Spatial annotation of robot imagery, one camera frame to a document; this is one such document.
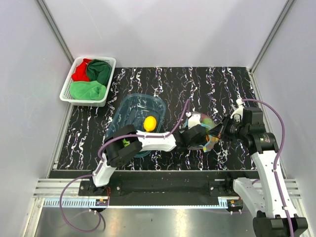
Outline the clear zip top bag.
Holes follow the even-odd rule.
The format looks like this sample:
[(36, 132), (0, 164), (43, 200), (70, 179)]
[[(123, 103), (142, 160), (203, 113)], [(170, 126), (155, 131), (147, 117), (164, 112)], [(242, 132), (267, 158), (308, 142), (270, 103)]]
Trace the clear zip top bag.
[(216, 126), (214, 121), (200, 112), (186, 112), (186, 117), (187, 120), (183, 128), (185, 129), (185, 138), (188, 138), (189, 150), (210, 152), (219, 141), (218, 138), (209, 133)]

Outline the green fake vegetable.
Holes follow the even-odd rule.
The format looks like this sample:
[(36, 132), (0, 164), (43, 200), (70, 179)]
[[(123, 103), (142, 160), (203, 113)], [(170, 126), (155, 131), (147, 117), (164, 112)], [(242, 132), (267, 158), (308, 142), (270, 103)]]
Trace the green fake vegetable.
[(214, 121), (207, 115), (201, 115), (201, 123), (209, 126), (210, 128), (214, 128), (215, 127), (215, 123)]

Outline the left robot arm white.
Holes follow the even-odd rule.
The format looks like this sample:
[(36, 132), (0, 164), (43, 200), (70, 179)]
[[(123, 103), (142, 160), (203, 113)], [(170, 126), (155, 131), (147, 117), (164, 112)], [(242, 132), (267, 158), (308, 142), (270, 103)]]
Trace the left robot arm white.
[(200, 124), (165, 133), (143, 132), (136, 130), (133, 125), (127, 125), (107, 137), (105, 144), (99, 149), (100, 162), (92, 172), (89, 189), (97, 196), (102, 195), (114, 171), (130, 162), (140, 152), (181, 152), (192, 148), (206, 151), (210, 142), (207, 129)]

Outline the yellow fake lemon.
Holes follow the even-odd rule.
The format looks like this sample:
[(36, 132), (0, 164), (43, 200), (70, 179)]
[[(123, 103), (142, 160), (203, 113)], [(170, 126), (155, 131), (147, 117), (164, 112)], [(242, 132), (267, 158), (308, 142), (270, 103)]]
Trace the yellow fake lemon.
[(148, 116), (144, 120), (143, 127), (146, 132), (152, 132), (157, 126), (157, 120), (154, 116)]

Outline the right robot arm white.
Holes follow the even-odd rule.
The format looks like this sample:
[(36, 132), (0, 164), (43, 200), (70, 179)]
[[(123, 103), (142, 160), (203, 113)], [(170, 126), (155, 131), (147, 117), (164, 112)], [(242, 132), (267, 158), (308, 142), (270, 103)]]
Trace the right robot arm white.
[(253, 217), (257, 237), (299, 237), (308, 229), (288, 194), (278, 160), (281, 148), (275, 136), (267, 132), (263, 112), (257, 107), (239, 107), (224, 117), (209, 134), (223, 141), (240, 140), (248, 148), (261, 183), (258, 192), (248, 178), (230, 179), (224, 183), (228, 195), (239, 195)]

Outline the green fake apple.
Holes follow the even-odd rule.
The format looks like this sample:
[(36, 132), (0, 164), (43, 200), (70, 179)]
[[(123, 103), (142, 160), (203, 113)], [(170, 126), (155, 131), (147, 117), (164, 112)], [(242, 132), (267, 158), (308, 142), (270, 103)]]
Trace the green fake apple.
[(130, 145), (130, 141), (129, 140), (126, 140), (125, 138), (123, 139), (123, 145), (125, 146), (125, 147), (127, 147), (127, 146), (129, 146)]

